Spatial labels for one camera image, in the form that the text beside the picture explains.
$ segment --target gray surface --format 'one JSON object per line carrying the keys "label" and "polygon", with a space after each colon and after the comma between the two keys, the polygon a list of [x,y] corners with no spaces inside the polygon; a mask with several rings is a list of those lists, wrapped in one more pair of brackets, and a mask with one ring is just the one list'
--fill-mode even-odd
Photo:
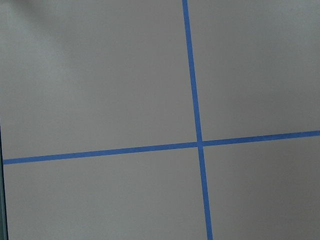
{"label": "gray surface", "polygon": [[203,139],[320,129],[319,0],[189,0]]}
{"label": "gray surface", "polygon": [[316,240],[320,138],[205,147],[215,240]]}
{"label": "gray surface", "polygon": [[10,240],[205,240],[196,148],[5,165]]}
{"label": "gray surface", "polygon": [[4,159],[196,140],[180,0],[0,12]]}

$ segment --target blue line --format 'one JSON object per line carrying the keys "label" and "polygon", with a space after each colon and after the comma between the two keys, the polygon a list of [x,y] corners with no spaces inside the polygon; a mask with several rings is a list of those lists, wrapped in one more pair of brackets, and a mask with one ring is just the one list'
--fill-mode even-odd
{"label": "blue line", "polygon": [[43,161],[62,160],[62,159],[77,159],[77,158],[89,158],[89,157],[97,157],[97,156],[143,153],[143,152],[153,152],[153,151],[162,151],[162,150],[196,148],[197,146],[198,144],[196,142],[185,142],[185,143],[174,143],[174,144],[165,144],[165,145],[120,148],[120,149],[111,149],[111,150],[65,153],[65,154],[46,155],[46,156],[31,156],[31,157],[6,159],[3,161],[3,164],[4,165],[22,164],[22,163],[43,162]]}
{"label": "blue line", "polygon": [[207,240],[213,240],[214,236],[212,232],[212,224],[211,224],[211,216],[210,216],[206,163],[205,163],[205,154],[204,154],[204,147],[203,147],[203,141],[202,141],[196,72],[195,72],[195,63],[194,63],[194,54],[193,54],[193,48],[192,48],[190,19],[189,19],[189,10],[188,10],[187,0],[182,0],[182,7],[183,7],[183,17],[184,17],[184,27],[185,27],[186,48],[187,48],[188,62],[189,62],[191,92],[192,92],[192,100],[193,100],[196,141],[198,145],[198,156],[199,156],[199,165],[200,165],[206,236],[207,236]]}
{"label": "blue line", "polygon": [[316,136],[320,136],[320,130],[203,141],[203,146],[207,147],[207,146],[228,145],[228,144],[242,144],[242,143],[252,143],[252,142],[274,141],[274,140],[282,140],[282,139],[307,138],[307,137],[316,137]]}

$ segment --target vertical blue line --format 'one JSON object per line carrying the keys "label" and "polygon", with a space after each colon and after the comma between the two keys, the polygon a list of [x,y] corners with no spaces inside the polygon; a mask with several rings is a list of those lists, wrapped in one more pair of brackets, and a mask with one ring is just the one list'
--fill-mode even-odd
{"label": "vertical blue line", "polygon": [[191,40],[188,0],[182,0],[182,6],[183,6],[186,48],[188,53],[189,72],[190,72],[190,81],[191,81],[191,92],[192,92],[192,100],[193,100],[196,141],[197,141],[199,165],[200,165],[206,236],[208,240],[213,240],[214,237],[212,232],[212,224],[211,224],[211,216],[210,216],[206,163],[205,163],[205,154],[204,154],[204,146],[203,146],[201,122],[200,122],[200,111],[199,111],[199,101],[198,101],[198,92],[197,92],[197,83],[196,83],[194,54],[193,54],[192,40]]}

